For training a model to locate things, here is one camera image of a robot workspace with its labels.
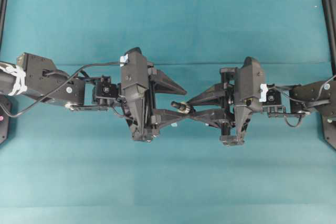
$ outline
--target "white tape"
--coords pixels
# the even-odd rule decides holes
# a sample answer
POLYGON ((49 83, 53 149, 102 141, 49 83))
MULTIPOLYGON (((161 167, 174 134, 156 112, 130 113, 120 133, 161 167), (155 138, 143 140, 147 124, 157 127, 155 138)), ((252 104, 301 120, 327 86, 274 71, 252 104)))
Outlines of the white tape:
POLYGON ((15 65, 15 67, 13 67, 11 64, 4 62, 1 62, 1 65, 0 69, 2 71, 16 77, 13 89, 8 95, 21 94, 22 92, 27 91, 27 86, 25 85, 26 72, 22 69, 22 67, 18 65, 15 65))
POLYGON ((123 55, 120 57, 120 62, 126 63, 128 62, 128 54, 127 55, 123 55))
POLYGON ((260 84, 260 89, 262 92, 260 94, 259 102, 266 102, 266 94, 268 91, 267 84, 260 84))

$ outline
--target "teal fabric background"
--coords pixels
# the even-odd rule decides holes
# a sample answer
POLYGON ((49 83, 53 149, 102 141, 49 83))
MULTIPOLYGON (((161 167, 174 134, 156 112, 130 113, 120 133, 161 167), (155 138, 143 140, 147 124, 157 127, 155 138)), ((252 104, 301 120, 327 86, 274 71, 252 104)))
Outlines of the teal fabric background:
MULTIPOLYGON (((269 83, 331 76, 321 0, 8 0, 0 59, 27 51, 73 72, 134 46, 188 91, 158 95, 159 108, 247 56, 263 62, 269 83)), ((88 72, 120 81, 119 67, 88 72)), ((202 123, 182 121, 144 144, 111 112, 44 104, 10 126, 0 146, 1 224, 336 221, 336 152, 318 115, 298 129, 255 115, 246 144, 232 148, 202 123)))

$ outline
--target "wire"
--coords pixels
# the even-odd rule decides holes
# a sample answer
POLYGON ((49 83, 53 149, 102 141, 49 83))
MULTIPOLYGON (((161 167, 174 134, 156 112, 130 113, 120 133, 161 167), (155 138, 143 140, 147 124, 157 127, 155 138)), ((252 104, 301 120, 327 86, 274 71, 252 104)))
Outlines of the wire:
MULTIPOLYGON (((319 93, 317 95, 317 97, 315 98, 315 101, 318 101, 320 98, 321 98, 321 95, 322 95, 322 90, 324 88, 324 85, 326 85, 328 82, 332 81, 334 78, 336 78, 336 74, 332 77, 330 77, 327 81, 325 81, 321 86, 320 86, 320 89, 319 89, 319 93)), ((283 87, 279 87, 279 86, 274 86, 274 87, 271 87, 270 89, 275 89, 277 91, 279 91, 280 93, 282 93, 284 96, 286 96, 289 100, 292 100, 292 101, 295 101, 295 102, 300 102, 300 103, 307 103, 309 101, 303 101, 303 100, 298 100, 298 99, 294 99, 292 97, 290 97, 289 95, 287 95, 284 90, 288 91, 292 88, 292 86, 283 86, 283 87)))
POLYGON ((285 122, 286 122, 286 124, 287 124, 289 127, 297 128, 297 127, 299 127, 299 126, 301 125, 303 116, 301 115, 301 116, 299 117, 299 120, 298 120, 297 124, 295 124, 295 125, 290 124, 290 123, 288 122, 287 116, 284 115, 283 118, 285 119, 285 122))
POLYGON ((119 65, 119 64, 125 64, 125 62, 118 62, 118 61, 112 61, 112 62, 107 62, 107 63, 93 63, 93 64, 88 64, 88 65, 84 65, 81 68, 79 68, 75 73, 73 73, 66 81, 64 81, 61 85, 59 85, 57 88, 49 91, 47 94, 39 97, 34 103, 32 103, 31 105, 29 105, 28 107, 26 107, 25 109, 21 110, 20 112, 16 113, 16 114, 11 114, 10 111, 8 111, 8 109, 0 103, 0 107, 3 109, 3 111, 11 118, 17 118, 20 115, 26 113, 28 110, 30 110, 32 107, 34 107, 35 105, 37 105, 40 101, 48 98, 50 95, 52 95, 53 93, 55 93, 56 91, 60 90, 62 87, 64 87, 69 81, 71 81, 78 73, 80 73, 83 69, 85 68, 90 68, 90 67, 103 67, 103 66, 109 66, 109 65, 119 65))
POLYGON ((281 94, 283 94, 285 97, 287 97, 289 100, 295 101, 295 102, 300 102, 300 103, 306 103, 308 101, 303 101, 303 100, 298 100, 298 99, 294 99, 292 97, 290 97, 289 95, 287 95, 283 90, 281 90, 279 87, 274 86, 271 89, 275 89, 277 91, 279 91, 281 94))
POLYGON ((127 119, 127 120, 134 121, 132 118, 130 118, 130 117, 126 116, 126 115, 122 115, 122 114, 120 114, 120 113, 115 109, 115 107, 111 107, 111 108, 112 108, 112 110, 114 111, 114 114, 115 114, 116 116, 118 116, 118 117, 120 117, 120 118, 125 118, 125 119, 127 119))

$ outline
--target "black metal frame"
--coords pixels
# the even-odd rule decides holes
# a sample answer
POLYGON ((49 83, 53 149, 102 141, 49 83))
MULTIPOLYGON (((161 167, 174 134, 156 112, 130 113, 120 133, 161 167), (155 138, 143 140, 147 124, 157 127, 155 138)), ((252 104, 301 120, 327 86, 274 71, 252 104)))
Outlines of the black metal frame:
MULTIPOLYGON (((0 49, 5 24, 6 6, 7 6, 7 0, 0 0, 0 49)), ((5 104, 8 109, 12 108, 11 102, 4 95, 0 94, 0 101, 2 104, 5 104)), ((2 109, 0 109, 0 118, 1 118, 0 121, 0 144, 1 144, 7 139, 8 127, 9 127, 9 117, 3 112, 2 109)))
MULTIPOLYGON (((336 74, 336 0, 322 0, 327 26, 332 73, 336 74)), ((336 122, 322 117, 324 139, 336 149, 336 122)))

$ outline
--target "screw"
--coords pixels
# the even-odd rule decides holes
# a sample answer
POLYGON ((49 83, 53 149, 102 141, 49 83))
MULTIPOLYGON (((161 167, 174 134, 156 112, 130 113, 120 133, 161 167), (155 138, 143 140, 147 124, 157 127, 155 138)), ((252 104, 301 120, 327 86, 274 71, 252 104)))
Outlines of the screw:
POLYGON ((323 88, 324 88, 325 90, 329 90, 329 89, 330 89, 330 84, 329 84, 329 83, 326 83, 326 84, 323 86, 323 88))
POLYGON ((274 95, 270 95, 270 96, 268 97, 268 101, 270 101, 270 102, 274 102, 274 100, 275 100, 274 95))
POLYGON ((66 91, 67 91, 69 94, 71 94, 71 93, 72 93, 72 87, 67 87, 67 88, 66 88, 66 91))
POLYGON ((104 87, 103 91, 104 91, 104 93, 108 93, 108 92, 110 92, 110 88, 109 87, 104 87))

